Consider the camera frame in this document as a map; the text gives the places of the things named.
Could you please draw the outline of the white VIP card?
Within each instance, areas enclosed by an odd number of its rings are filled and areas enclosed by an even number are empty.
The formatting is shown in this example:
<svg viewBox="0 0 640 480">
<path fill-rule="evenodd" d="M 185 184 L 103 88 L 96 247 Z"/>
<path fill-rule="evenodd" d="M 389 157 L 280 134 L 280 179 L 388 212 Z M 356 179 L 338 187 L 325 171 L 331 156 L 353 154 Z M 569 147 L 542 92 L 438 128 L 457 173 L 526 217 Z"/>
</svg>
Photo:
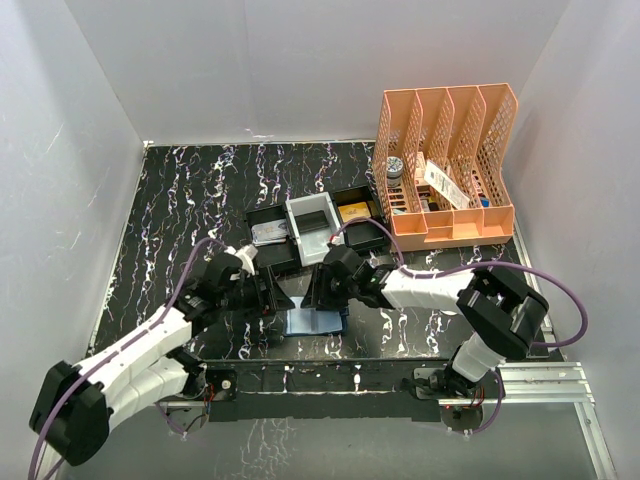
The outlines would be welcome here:
<svg viewBox="0 0 640 480">
<path fill-rule="evenodd" d="M 256 246 L 283 243 L 289 236 L 288 224 L 284 219 L 256 224 L 251 227 L 251 236 Z"/>
</svg>

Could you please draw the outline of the orange desk file organizer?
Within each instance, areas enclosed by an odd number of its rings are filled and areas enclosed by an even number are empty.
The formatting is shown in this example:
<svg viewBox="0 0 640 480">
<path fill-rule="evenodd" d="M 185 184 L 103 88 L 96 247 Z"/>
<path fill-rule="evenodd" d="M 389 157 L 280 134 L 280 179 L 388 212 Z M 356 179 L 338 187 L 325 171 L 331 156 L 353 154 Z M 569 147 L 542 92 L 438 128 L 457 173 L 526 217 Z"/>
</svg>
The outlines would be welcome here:
<svg viewBox="0 0 640 480">
<path fill-rule="evenodd" d="M 504 244 L 515 207 L 502 165 L 518 110 L 507 83 L 384 92 L 372 169 L 384 218 L 403 251 Z M 386 161 L 404 161 L 402 184 L 389 189 Z M 424 180 L 428 160 L 470 198 L 454 209 Z"/>
</svg>

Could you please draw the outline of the white plastic bin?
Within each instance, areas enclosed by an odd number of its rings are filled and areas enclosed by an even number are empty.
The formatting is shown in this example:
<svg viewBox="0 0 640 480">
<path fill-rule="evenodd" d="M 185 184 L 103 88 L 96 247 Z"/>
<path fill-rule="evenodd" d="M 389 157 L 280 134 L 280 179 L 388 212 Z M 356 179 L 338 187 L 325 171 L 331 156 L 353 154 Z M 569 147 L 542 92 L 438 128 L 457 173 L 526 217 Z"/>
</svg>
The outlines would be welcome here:
<svg viewBox="0 0 640 480">
<path fill-rule="evenodd" d="M 331 236 L 341 226 L 330 194 L 323 192 L 287 200 L 285 209 L 301 266 L 321 262 L 329 252 Z"/>
</svg>

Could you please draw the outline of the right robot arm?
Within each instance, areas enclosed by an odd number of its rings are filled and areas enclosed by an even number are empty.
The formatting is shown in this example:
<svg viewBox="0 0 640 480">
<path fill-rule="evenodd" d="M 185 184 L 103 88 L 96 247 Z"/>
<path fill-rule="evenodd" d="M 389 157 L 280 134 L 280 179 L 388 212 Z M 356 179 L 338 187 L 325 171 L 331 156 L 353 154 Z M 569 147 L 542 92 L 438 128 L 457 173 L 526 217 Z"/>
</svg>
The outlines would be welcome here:
<svg viewBox="0 0 640 480">
<path fill-rule="evenodd" d="M 544 297 L 504 266 L 428 273 L 374 266 L 352 248 L 334 246 L 314 266 L 301 306 L 341 311 L 351 300 L 372 309 L 424 308 L 462 316 L 473 329 L 471 337 L 444 368 L 407 382 L 426 394 L 459 397 L 473 395 L 504 361 L 525 359 L 549 309 Z"/>
</svg>

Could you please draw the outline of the blue card holder wallet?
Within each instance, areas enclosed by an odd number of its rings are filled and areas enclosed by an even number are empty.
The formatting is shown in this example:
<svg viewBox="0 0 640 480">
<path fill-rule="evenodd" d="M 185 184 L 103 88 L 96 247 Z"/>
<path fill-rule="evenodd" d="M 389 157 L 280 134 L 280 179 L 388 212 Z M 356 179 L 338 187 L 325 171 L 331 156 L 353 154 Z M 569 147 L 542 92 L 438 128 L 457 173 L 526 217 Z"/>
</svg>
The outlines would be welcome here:
<svg viewBox="0 0 640 480">
<path fill-rule="evenodd" d="M 325 311 L 294 309 L 287 313 L 284 335 L 288 337 L 323 336 L 343 333 L 349 310 Z"/>
</svg>

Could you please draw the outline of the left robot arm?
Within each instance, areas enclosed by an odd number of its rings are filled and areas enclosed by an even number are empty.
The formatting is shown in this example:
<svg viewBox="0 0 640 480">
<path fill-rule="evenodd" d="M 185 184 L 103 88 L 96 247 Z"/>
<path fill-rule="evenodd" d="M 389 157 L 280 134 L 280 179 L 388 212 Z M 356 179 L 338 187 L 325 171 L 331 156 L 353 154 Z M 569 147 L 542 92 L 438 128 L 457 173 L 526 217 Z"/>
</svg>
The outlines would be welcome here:
<svg viewBox="0 0 640 480">
<path fill-rule="evenodd" d="M 148 320 L 103 351 L 76 364 L 60 361 L 48 370 L 29 419 L 38 435 L 30 478 L 36 476 L 44 446 L 77 466 L 138 411 L 166 397 L 201 396 L 207 383 L 205 366 L 186 346 L 220 315 L 240 312 L 266 318 L 294 308 L 272 270 L 255 268 L 257 250 L 252 245 L 224 249 L 202 275 L 191 277 L 206 243 L 197 242 L 174 292 Z"/>
</svg>

